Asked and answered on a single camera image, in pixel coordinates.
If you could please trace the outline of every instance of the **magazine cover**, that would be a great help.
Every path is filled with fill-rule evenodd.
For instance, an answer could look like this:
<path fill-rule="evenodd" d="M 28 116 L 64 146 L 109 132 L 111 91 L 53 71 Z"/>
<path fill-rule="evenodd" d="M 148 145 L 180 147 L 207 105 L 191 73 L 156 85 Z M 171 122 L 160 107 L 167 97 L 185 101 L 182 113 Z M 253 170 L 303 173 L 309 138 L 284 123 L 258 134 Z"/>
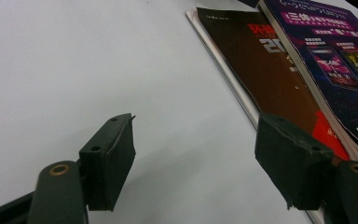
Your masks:
<path fill-rule="evenodd" d="M 358 19 L 347 9 L 312 1 L 264 4 L 284 31 L 280 39 L 290 41 L 337 120 L 358 142 Z"/>
<path fill-rule="evenodd" d="M 261 112 L 291 120 L 341 159 L 349 158 L 262 12 L 198 7 L 197 13 Z"/>

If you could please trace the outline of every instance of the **purple magazine cover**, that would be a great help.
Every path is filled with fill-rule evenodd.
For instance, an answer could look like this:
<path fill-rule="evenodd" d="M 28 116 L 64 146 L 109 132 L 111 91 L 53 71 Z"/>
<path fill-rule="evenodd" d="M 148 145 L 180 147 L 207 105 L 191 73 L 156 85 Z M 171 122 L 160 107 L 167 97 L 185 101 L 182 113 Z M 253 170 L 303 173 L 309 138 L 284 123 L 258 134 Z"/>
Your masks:
<path fill-rule="evenodd" d="M 358 139 L 358 19 L 312 1 L 265 3 L 338 120 Z"/>

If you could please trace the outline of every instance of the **brown book cover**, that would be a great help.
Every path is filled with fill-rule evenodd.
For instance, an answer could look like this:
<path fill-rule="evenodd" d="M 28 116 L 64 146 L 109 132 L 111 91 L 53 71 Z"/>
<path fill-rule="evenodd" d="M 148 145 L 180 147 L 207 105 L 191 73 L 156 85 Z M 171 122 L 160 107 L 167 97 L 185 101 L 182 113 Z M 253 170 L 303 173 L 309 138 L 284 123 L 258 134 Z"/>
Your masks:
<path fill-rule="evenodd" d="M 198 7 L 197 13 L 261 112 L 291 120 L 341 159 L 349 159 L 262 12 Z"/>

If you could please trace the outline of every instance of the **white table surface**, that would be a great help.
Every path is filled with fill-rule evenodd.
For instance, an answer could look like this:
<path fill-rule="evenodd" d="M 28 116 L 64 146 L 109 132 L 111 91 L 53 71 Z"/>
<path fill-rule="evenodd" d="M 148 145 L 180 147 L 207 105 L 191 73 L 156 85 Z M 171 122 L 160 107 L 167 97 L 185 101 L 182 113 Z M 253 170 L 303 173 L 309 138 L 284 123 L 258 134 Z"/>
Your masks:
<path fill-rule="evenodd" d="M 114 212 L 90 223 L 310 223 L 255 160 L 255 129 L 186 19 L 194 6 L 0 1 L 0 205 L 132 113 L 134 164 Z"/>

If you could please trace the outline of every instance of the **black plastic part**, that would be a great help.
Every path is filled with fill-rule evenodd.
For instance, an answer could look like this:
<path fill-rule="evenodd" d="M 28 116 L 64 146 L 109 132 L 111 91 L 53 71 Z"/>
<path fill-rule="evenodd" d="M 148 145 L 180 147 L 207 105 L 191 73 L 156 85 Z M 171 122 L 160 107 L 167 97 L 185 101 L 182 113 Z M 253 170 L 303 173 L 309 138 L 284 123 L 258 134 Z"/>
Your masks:
<path fill-rule="evenodd" d="M 109 119 L 79 151 L 90 211 L 113 211 L 135 158 L 131 114 Z"/>
<path fill-rule="evenodd" d="M 333 151 L 281 117 L 260 114 L 255 157 L 291 206 L 316 210 Z"/>
<path fill-rule="evenodd" d="M 27 221 L 33 193 L 0 206 L 0 223 L 24 224 Z"/>
<path fill-rule="evenodd" d="M 337 167 L 324 174 L 323 203 L 325 224 L 349 224 L 347 214 L 342 206 L 341 197 L 337 190 L 335 175 Z"/>
<path fill-rule="evenodd" d="M 336 186 L 351 224 L 358 223 L 358 161 L 343 161 L 337 168 Z"/>
<path fill-rule="evenodd" d="M 37 180 L 27 224 L 88 223 L 78 166 L 74 161 L 55 162 Z"/>

